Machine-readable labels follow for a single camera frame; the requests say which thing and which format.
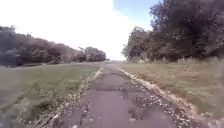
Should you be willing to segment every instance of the paved path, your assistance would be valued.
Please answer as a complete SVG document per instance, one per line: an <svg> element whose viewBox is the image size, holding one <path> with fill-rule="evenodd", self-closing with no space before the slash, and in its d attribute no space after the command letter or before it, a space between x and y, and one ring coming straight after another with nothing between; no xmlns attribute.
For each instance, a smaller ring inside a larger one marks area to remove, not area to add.
<svg viewBox="0 0 224 128"><path fill-rule="evenodd" d="M113 66L106 66L55 128L204 128Z"/></svg>

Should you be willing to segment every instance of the tree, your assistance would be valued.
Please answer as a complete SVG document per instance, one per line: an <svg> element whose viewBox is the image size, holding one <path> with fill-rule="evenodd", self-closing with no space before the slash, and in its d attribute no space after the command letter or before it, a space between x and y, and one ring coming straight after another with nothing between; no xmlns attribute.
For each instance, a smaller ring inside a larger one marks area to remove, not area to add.
<svg viewBox="0 0 224 128"><path fill-rule="evenodd" d="M135 27L122 53L131 61L222 57L223 6L222 0L163 0L151 8L153 30Z"/></svg>
<svg viewBox="0 0 224 128"><path fill-rule="evenodd" d="M83 62L86 61L86 55L83 51L78 51L73 54L73 61L75 62Z"/></svg>
<svg viewBox="0 0 224 128"><path fill-rule="evenodd" d="M85 55L87 61L104 61L106 60L105 52L98 50L97 48L87 47L85 49Z"/></svg>
<svg viewBox="0 0 224 128"><path fill-rule="evenodd" d="M22 66L30 63L71 62L76 50L0 26L0 65Z"/></svg>

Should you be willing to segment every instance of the path edge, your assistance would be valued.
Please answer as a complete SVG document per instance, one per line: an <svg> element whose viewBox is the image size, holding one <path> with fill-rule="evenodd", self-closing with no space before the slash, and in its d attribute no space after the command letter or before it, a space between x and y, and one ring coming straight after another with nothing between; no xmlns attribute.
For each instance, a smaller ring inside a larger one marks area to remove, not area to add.
<svg viewBox="0 0 224 128"><path fill-rule="evenodd" d="M102 73L104 67L101 67L97 71L91 73L85 80L80 84L80 89L77 94L68 94L68 102L62 103L56 111L49 113L47 117L39 119L32 128L54 128L54 125L58 121L59 117L62 116L64 111L80 100L83 92L89 88L92 81L96 80Z"/></svg>
<svg viewBox="0 0 224 128"><path fill-rule="evenodd" d="M191 119L197 120L197 121L202 121L204 122L206 120L205 117L203 117L201 114L198 114L198 111L196 109L196 107L187 102L185 99L170 93L169 91L164 91L162 89L159 88L158 85L156 84L152 84L149 81L145 81L143 79L140 79L139 77L137 77L136 75L133 75L121 68L118 68L120 71L122 71L125 75L127 75L128 77L130 77L134 82L138 82L141 85L145 86L147 89L149 90L154 90L159 96L161 96L163 99L166 99L167 101L174 103L175 105L177 105L178 108L184 110L184 114Z"/></svg>

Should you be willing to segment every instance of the sky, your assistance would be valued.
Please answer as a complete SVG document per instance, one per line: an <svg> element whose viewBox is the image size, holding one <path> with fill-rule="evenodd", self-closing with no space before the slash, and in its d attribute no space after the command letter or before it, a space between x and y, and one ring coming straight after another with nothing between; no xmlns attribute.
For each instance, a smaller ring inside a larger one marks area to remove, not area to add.
<svg viewBox="0 0 224 128"><path fill-rule="evenodd" d="M0 25L16 26L72 48L96 47L112 60L124 60L121 51L134 26L151 29L149 8L158 0L0 0Z"/></svg>

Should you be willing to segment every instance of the grass verge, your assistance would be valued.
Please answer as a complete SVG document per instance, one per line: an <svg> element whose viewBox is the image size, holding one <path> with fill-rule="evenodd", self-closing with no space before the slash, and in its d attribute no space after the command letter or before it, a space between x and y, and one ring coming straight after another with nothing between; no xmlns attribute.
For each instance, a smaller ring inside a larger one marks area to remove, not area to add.
<svg viewBox="0 0 224 128"><path fill-rule="evenodd" d="M199 113L212 118L224 115L222 69L220 63L200 62L194 64L152 63L123 64L120 67L137 77L156 83L194 104Z"/></svg>
<svg viewBox="0 0 224 128"><path fill-rule="evenodd" d="M99 64L0 68L0 111L15 122L29 124L56 109Z"/></svg>

